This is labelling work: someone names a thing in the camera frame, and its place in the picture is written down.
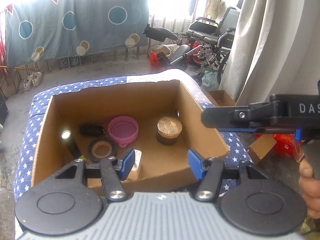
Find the person's right hand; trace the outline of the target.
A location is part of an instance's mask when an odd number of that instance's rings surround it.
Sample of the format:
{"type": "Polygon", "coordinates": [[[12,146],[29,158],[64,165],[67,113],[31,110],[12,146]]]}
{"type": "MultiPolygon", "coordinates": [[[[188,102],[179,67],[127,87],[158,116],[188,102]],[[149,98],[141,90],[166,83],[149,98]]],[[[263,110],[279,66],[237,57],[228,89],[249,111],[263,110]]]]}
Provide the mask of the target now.
{"type": "Polygon", "coordinates": [[[299,185],[303,190],[303,199],[308,207],[307,214],[310,218],[320,218],[320,182],[313,177],[313,166],[306,158],[299,166],[299,185]]]}

